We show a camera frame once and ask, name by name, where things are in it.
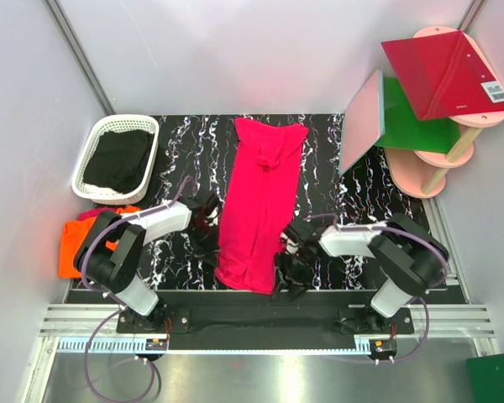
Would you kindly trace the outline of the magenta pink towel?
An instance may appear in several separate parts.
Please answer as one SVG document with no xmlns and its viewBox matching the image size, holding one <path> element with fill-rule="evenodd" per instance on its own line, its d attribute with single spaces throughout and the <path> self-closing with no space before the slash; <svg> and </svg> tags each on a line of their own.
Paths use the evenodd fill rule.
<svg viewBox="0 0 504 403">
<path fill-rule="evenodd" d="M 219 224 L 215 275 L 226 286 L 270 294 L 281 233 L 292 220 L 303 143 L 300 123 L 234 121 L 239 144 Z"/>
</svg>

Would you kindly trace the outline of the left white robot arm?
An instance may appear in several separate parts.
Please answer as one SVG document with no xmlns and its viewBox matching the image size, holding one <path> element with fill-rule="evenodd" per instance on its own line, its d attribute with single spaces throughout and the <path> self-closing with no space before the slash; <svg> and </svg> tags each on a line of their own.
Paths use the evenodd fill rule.
<svg viewBox="0 0 504 403">
<path fill-rule="evenodd" d="M 138 274 L 143 247 L 165 235 L 185 233 L 192 256 L 217 265 L 218 216 L 216 193 L 200 191 L 133 214 L 102 212 L 73 259 L 82 279 L 107 292 L 125 310 L 118 316 L 119 332 L 162 332 L 171 325 L 165 302 Z"/>
</svg>

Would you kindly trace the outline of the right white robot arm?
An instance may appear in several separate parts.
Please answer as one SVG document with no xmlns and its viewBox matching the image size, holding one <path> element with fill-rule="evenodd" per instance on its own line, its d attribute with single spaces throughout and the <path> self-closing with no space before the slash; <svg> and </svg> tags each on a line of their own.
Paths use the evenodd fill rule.
<svg viewBox="0 0 504 403">
<path fill-rule="evenodd" d="M 368 305 L 342 313 L 348 334 L 396 334 L 395 315 L 406 304 L 444 282 L 449 251 L 411 218 L 396 214 L 368 225 L 343 226 L 332 214 L 293 219 L 281 233 L 272 293 L 287 290 L 295 300 L 312 287 L 312 264 L 321 256 L 363 256 L 386 275 Z"/>
</svg>

